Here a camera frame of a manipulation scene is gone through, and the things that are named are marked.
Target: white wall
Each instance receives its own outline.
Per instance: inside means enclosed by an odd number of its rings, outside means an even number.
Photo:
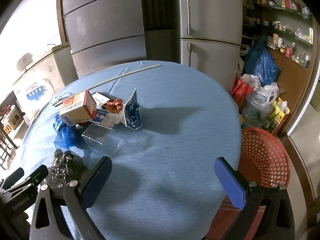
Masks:
[[[0,72],[6,73],[1,79],[0,99],[18,77],[17,61],[27,52],[36,59],[49,43],[61,44],[56,0],[23,0],[0,34]]]

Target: screw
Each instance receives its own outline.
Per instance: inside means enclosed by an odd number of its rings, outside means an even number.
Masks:
[[[286,189],[285,184],[280,183],[280,184],[279,184],[279,189]]]
[[[78,181],[72,180],[72,181],[70,181],[69,185],[70,185],[70,187],[75,187],[78,185]]]
[[[256,183],[254,180],[250,180],[249,181],[249,186],[250,187],[256,187],[258,185],[258,183]]]
[[[48,185],[47,185],[47,184],[43,184],[43,185],[40,187],[41,190],[46,190],[47,188],[48,188]]]

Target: red plastic basket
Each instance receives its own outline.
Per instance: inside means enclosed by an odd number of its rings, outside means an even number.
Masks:
[[[246,180],[255,180],[263,187],[276,187],[290,180],[287,151],[270,133],[259,128],[241,131],[241,154],[238,171]]]

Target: barcode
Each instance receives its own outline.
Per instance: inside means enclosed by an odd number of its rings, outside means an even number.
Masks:
[[[64,122],[67,124],[67,126],[74,126],[74,125],[75,125],[75,123],[72,122],[67,115],[65,115],[65,116],[63,117],[63,120],[64,120]]]

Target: white electric appliance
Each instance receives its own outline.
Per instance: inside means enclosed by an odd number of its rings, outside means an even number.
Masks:
[[[29,120],[66,85],[78,79],[69,43],[53,47],[26,67],[13,84],[22,110]]]
[[[179,0],[181,63],[220,83],[229,93],[236,77],[242,0]]]

